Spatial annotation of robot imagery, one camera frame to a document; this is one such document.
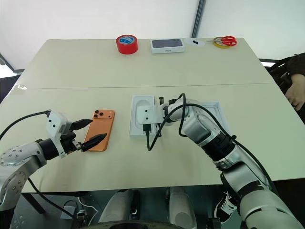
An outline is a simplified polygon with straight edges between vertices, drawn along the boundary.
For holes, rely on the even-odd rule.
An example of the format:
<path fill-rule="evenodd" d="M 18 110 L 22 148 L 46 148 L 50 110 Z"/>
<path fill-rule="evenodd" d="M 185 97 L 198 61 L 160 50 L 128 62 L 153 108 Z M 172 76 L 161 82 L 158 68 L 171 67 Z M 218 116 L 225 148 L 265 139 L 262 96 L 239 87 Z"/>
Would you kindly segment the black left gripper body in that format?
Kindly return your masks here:
<path fill-rule="evenodd" d="M 76 134 L 74 130 L 81 129 L 80 122 L 72 122 L 70 127 L 64 130 L 60 137 L 60 143 L 66 154 L 70 154 L 74 151 L 81 150 L 81 143 L 75 140 Z"/>

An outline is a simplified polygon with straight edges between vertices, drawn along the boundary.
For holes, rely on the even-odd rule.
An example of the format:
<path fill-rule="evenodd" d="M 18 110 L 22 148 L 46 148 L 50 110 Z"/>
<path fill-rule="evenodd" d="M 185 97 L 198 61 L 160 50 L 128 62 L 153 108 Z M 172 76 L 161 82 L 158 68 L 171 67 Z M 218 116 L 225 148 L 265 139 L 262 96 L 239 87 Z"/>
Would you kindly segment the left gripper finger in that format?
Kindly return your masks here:
<path fill-rule="evenodd" d="M 101 141 L 103 141 L 106 136 L 107 136 L 106 133 L 98 134 L 98 135 L 91 137 L 88 141 L 81 143 L 82 152 L 86 152 L 86 151 L 90 150 L 91 148 L 95 147 Z"/>
<path fill-rule="evenodd" d="M 76 131 L 83 129 L 87 125 L 89 125 L 93 120 L 92 119 L 81 119 L 71 123 L 71 131 Z"/>

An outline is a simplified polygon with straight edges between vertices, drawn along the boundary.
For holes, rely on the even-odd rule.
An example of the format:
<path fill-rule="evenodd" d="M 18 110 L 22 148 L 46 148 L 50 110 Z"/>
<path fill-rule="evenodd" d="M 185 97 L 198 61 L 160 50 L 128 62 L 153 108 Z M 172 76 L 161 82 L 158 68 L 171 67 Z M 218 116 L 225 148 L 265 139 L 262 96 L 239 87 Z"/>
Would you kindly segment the bystander bare hand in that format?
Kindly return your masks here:
<path fill-rule="evenodd" d="M 299 111 L 305 103 L 305 76 L 294 74 L 291 76 L 292 85 L 285 93 L 289 103 Z"/>

